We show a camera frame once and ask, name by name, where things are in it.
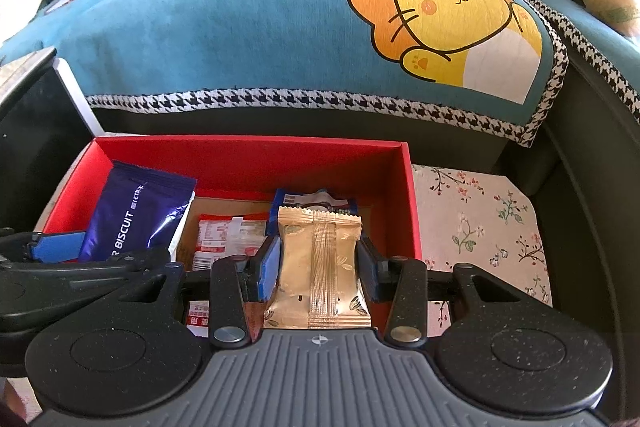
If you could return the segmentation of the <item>red white snack packet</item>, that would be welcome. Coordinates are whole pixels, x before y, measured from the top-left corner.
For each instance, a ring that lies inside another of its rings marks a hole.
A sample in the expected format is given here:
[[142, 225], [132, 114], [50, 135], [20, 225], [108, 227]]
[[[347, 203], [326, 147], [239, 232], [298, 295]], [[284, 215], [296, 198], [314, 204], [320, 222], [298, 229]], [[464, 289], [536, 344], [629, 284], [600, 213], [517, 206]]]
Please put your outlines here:
[[266, 237], [268, 213], [243, 216], [201, 215], [192, 259], [193, 271], [209, 271], [214, 262], [235, 255], [253, 257]]

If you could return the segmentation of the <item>gold snack packet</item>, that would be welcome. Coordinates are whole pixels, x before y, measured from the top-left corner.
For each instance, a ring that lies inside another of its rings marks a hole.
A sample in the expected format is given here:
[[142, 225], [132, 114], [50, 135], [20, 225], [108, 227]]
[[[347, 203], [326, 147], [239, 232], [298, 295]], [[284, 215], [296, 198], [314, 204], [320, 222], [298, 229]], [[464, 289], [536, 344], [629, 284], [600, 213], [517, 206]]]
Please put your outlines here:
[[282, 206], [282, 259], [264, 314], [266, 329], [368, 329], [356, 269], [361, 218], [349, 213]]

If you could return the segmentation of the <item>purple wafer biscuit packet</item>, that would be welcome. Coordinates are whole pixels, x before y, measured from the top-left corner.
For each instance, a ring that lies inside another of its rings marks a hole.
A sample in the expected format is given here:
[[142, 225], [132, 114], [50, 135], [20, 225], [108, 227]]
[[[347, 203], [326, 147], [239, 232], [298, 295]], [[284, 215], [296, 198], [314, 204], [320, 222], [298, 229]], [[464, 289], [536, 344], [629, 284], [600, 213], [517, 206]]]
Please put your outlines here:
[[115, 161], [96, 203], [80, 262], [168, 247], [188, 212], [196, 180]]

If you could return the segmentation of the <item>blue snack packet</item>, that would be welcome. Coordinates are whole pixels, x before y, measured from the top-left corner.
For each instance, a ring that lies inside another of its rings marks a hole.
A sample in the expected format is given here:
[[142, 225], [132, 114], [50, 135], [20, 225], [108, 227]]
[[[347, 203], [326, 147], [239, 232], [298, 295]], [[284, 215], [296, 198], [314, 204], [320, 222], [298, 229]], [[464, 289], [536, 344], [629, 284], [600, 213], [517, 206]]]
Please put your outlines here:
[[299, 194], [279, 188], [269, 210], [266, 225], [268, 235], [278, 235], [278, 212], [282, 206], [310, 208], [312, 210], [332, 211], [356, 215], [358, 206], [353, 199], [339, 199], [333, 197], [325, 188], [314, 193]]

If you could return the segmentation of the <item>floral tablecloth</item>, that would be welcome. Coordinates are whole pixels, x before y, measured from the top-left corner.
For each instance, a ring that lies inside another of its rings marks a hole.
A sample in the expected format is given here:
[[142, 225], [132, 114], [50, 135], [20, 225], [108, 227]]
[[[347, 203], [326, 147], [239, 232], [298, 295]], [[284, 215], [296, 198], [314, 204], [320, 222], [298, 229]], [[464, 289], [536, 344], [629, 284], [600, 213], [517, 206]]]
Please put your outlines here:
[[428, 269], [449, 272], [469, 262], [551, 305], [534, 207], [508, 178], [420, 165], [412, 169]]

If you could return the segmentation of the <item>red cardboard box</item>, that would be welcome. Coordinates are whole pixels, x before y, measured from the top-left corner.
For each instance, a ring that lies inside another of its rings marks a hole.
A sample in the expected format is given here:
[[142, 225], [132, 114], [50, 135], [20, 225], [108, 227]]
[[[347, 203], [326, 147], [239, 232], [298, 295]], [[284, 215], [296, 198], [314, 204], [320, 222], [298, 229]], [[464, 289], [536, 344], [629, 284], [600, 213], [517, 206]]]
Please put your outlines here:
[[409, 147], [405, 143], [284, 136], [108, 136], [93, 140], [58, 184], [37, 230], [84, 231], [114, 161], [188, 176], [196, 181], [193, 216], [179, 260], [191, 261], [198, 216], [269, 210], [280, 188], [324, 188], [358, 206], [364, 233], [386, 257], [419, 258]]

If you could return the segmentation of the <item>blue lion sofa cover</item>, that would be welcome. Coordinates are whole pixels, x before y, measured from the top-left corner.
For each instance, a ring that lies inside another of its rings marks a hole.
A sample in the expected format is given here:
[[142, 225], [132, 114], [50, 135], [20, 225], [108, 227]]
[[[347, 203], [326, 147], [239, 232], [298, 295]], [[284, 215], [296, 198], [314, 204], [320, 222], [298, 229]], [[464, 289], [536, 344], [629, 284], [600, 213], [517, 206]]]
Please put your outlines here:
[[639, 51], [572, 0], [55, 0], [2, 46], [52, 48], [89, 104], [390, 115], [529, 145], [578, 54], [639, 110]]

